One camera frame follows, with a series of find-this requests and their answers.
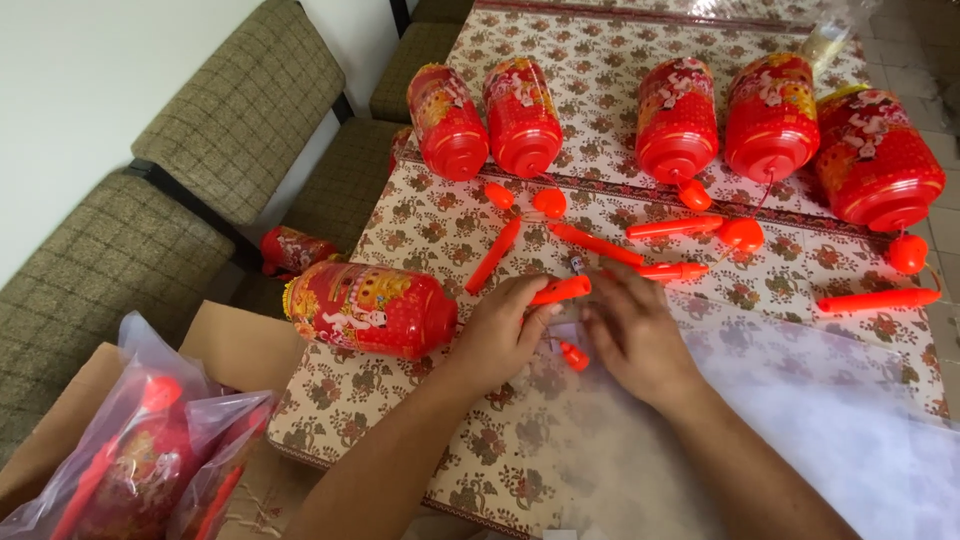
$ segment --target person's left hand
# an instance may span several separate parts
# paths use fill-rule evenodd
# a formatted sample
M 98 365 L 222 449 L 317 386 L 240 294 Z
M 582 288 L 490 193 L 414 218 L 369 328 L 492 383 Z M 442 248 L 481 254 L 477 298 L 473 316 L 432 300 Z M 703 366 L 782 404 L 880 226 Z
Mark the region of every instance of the person's left hand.
M 559 304 L 547 304 L 524 317 L 534 295 L 549 281 L 545 274 L 509 278 L 473 309 L 447 363 L 465 375 L 464 380 L 478 395 L 499 389 L 520 371 L 533 355 L 550 317 L 563 309 Z

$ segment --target cardboard box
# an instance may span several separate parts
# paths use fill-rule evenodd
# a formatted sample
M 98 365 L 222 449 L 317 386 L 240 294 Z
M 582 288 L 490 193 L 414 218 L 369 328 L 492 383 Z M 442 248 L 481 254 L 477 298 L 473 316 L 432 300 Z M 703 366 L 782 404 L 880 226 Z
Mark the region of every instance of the cardboard box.
M 204 302 L 190 325 L 180 352 L 201 361 L 207 375 L 221 384 L 242 392 L 274 390 L 279 397 L 305 348 L 306 342 L 288 322 Z M 0 520 L 39 495 L 60 463 L 76 448 L 86 426 L 122 372 L 119 350 L 108 343 L 102 344 L 0 471 Z M 263 492 L 263 498 L 276 499 L 276 495 L 270 494 L 282 491 L 276 488 L 278 481 L 301 478 L 301 485 L 290 495 L 296 492 L 300 496 L 302 493 L 302 501 L 320 472 L 310 471 L 313 474 L 306 475 L 303 470 L 308 467 L 286 459 L 281 461 L 272 448 L 262 448 L 267 446 L 267 442 L 262 441 L 261 448 L 254 455 L 254 459 L 264 462 L 249 465 L 251 478 L 265 475 L 267 479 L 244 483 L 248 476 L 245 474 L 241 479 L 241 483 L 247 486 L 244 496 L 257 500 L 261 497 L 259 492 Z M 283 505 L 299 506 L 297 498 L 291 496 L 285 495 L 278 501 Z M 276 504 L 275 501 L 268 514 L 277 514 Z M 234 515 L 235 521 L 258 520 L 259 525 L 246 529 L 256 531 L 260 528 L 266 536 L 276 538 L 271 532 L 274 526 L 265 523 L 263 517 L 238 517 L 232 510 L 233 505 L 229 513 Z M 254 510 L 248 506 L 245 512 L 249 514 Z M 291 513 L 280 509 L 279 514 L 285 518 L 283 524 Z

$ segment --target white wall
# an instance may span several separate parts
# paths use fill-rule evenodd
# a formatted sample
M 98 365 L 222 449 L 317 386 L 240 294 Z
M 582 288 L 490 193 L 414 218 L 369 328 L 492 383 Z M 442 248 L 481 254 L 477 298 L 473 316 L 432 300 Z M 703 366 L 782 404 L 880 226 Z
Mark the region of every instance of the white wall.
M 354 110 L 396 49 L 388 0 L 302 0 L 347 73 Z M 259 0 L 0 0 L 0 285 L 111 170 Z M 327 118 L 273 223 L 336 133 Z

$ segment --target person's right hand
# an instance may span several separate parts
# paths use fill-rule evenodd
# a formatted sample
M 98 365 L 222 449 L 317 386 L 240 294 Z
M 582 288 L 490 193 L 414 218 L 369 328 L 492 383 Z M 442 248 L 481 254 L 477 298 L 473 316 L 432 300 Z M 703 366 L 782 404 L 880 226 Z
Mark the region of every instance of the person's right hand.
M 638 399 L 664 412 L 706 384 L 667 308 L 663 288 L 604 258 L 609 273 L 589 271 L 597 299 L 582 309 L 600 360 Z

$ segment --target chair backrest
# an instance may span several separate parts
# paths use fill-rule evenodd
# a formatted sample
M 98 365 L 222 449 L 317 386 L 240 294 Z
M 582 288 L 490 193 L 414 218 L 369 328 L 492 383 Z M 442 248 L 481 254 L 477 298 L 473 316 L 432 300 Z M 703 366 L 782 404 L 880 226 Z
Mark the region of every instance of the chair backrest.
M 113 173 L 0 289 L 0 466 L 133 310 L 171 346 L 233 244 L 145 181 Z
M 345 84 L 300 4 L 267 0 L 140 134 L 133 155 L 249 225 Z

